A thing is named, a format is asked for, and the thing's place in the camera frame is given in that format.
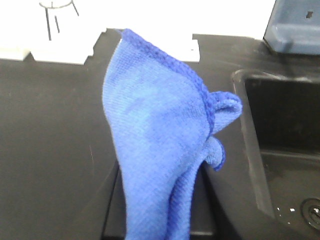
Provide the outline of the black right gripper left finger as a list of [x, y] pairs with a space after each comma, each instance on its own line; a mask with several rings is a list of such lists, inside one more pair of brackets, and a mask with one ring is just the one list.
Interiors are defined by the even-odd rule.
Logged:
[[101, 240], [124, 240], [126, 236], [126, 204], [122, 174], [115, 164], [106, 178], [106, 212]]

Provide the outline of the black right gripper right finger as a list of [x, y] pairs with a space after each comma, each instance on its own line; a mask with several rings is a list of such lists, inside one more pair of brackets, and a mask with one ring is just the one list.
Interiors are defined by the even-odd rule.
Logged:
[[210, 184], [206, 163], [200, 165], [194, 184], [191, 206], [191, 240], [238, 240], [240, 237], [227, 219]]

